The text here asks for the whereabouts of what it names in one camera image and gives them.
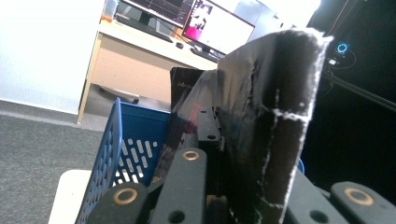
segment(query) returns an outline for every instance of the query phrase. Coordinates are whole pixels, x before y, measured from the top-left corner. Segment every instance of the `brass hole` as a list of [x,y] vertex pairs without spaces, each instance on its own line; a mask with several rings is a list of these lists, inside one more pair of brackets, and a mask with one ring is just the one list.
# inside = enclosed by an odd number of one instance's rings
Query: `brass hole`
[[358,203],[365,206],[373,205],[373,198],[366,192],[360,189],[345,189],[346,196],[350,199],[350,201],[354,203]]
[[[125,199],[121,199],[120,196],[122,193],[130,193],[129,197]],[[114,194],[114,203],[117,205],[125,205],[133,202],[137,197],[137,191],[135,189],[121,189],[117,193]]]
[[183,157],[188,161],[195,161],[199,158],[199,154],[196,151],[186,151],[185,153],[183,153]]

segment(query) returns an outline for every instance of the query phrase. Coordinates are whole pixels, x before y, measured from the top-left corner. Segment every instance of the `blue plastic basket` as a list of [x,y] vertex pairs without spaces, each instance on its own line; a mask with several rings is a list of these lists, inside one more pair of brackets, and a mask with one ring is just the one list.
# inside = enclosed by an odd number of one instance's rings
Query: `blue plastic basket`
[[109,188],[130,181],[149,185],[168,119],[168,112],[114,102],[76,223],[86,223]]

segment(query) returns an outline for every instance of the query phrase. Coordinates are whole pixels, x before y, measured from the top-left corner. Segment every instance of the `gray carpet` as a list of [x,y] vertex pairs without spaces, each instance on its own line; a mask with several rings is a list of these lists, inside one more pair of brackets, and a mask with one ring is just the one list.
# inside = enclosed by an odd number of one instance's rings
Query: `gray carpet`
[[91,170],[102,132],[0,116],[1,223],[48,223],[60,176]]

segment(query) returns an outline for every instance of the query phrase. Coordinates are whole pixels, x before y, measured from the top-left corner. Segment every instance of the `wooden desk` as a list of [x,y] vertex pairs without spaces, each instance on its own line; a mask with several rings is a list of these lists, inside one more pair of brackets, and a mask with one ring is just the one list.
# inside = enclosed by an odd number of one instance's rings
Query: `wooden desk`
[[176,42],[169,43],[116,21],[101,21],[83,90],[78,122],[82,121],[91,84],[170,103],[169,71],[174,66],[216,69],[217,64]]

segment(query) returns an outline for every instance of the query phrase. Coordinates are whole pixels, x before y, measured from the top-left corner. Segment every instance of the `monitor screen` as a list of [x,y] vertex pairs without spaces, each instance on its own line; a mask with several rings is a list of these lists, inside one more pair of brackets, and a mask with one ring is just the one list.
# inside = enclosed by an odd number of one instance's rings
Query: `monitor screen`
[[183,28],[194,0],[122,0],[149,15]]
[[228,54],[246,44],[254,25],[207,0],[197,0],[183,36],[207,48]]

